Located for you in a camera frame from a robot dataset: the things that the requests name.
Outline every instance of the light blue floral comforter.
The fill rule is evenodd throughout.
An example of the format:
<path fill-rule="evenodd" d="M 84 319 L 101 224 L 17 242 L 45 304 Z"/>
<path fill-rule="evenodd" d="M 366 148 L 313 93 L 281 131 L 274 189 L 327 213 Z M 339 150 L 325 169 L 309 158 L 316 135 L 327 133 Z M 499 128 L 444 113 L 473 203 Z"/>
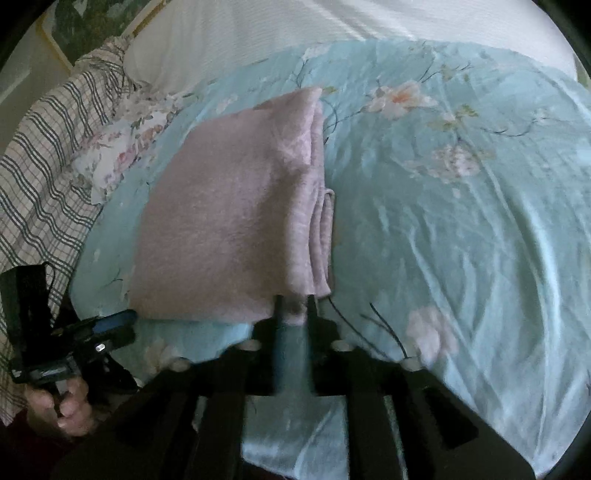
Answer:
<path fill-rule="evenodd" d="M 519 54 L 347 42 L 286 51 L 199 86 L 96 222 L 71 288 L 79 315 L 126 307 L 142 208 L 187 132 L 309 85 L 324 88 L 335 303 L 399 359 L 361 317 L 373 302 L 537 474 L 548 471 L 591 407 L 591 97 Z M 342 399 L 309 393 L 305 335 L 284 330 L 289 380 L 249 405 L 244 455 L 298 479 L 345 478 Z M 171 345 L 167 355 L 202 361 L 248 333 L 145 320 L 117 358 L 146 378 L 144 351 L 157 339 Z"/>

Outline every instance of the human hand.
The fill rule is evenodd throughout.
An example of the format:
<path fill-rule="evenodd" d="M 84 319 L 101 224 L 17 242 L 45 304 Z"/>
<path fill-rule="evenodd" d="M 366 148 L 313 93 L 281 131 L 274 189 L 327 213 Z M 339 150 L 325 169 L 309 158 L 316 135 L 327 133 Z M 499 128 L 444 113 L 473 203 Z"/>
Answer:
<path fill-rule="evenodd" d="M 67 381 L 68 393 L 60 403 L 63 417 L 57 417 L 53 396 L 42 389 L 25 386 L 27 421 L 31 428 L 44 436 L 66 435 L 82 437 L 95 428 L 92 407 L 88 403 L 88 385 L 82 377 Z"/>

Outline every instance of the wall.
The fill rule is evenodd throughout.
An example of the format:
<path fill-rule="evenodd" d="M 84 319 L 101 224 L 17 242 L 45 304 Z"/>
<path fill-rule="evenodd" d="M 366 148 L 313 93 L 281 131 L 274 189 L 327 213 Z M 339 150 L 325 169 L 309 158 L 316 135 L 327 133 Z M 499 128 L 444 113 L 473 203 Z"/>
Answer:
<path fill-rule="evenodd" d="M 30 26 L 0 72 L 0 153 L 33 102 L 70 74 L 38 23 Z"/>

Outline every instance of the metal screw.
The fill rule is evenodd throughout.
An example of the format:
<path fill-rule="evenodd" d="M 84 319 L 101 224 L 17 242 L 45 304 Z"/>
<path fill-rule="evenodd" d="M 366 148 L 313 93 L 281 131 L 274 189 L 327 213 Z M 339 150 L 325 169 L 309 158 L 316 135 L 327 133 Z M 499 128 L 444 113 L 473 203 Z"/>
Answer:
<path fill-rule="evenodd" d="M 245 352 L 258 352 L 261 349 L 261 346 L 262 344 L 260 341 L 255 340 L 254 338 L 244 340 L 238 344 L 238 348 L 240 350 L 244 350 Z"/>
<path fill-rule="evenodd" d="M 332 342 L 330 344 L 330 347 L 335 351 L 335 352 L 350 352 L 351 350 L 353 350 L 353 347 L 350 346 L 347 342 L 345 342 L 344 340 L 335 340 L 334 342 Z"/>

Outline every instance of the finger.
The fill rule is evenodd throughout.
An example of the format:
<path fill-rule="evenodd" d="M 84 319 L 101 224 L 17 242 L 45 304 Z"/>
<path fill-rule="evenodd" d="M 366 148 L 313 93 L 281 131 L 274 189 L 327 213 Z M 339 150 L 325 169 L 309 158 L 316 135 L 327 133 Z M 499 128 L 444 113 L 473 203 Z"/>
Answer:
<path fill-rule="evenodd" d="M 71 417 L 58 419 L 57 425 L 61 431 L 73 437 L 90 433 L 95 425 L 92 407 L 88 403 L 82 405 Z"/>
<path fill-rule="evenodd" d="M 84 400 L 88 395 L 88 384 L 82 377 L 69 378 L 66 387 L 68 392 L 79 400 Z"/>
<path fill-rule="evenodd" d="M 33 388 L 25 385 L 25 398 L 31 409 L 37 414 L 53 408 L 53 397 L 47 390 Z"/>
<path fill-rule="evenodd" d="M 66 398 L 60 403 L 60 412 L 64 417 L 71 417 L 86 403 L 85 399 L 81 400 L 71 393 L 68 393 Z"/>

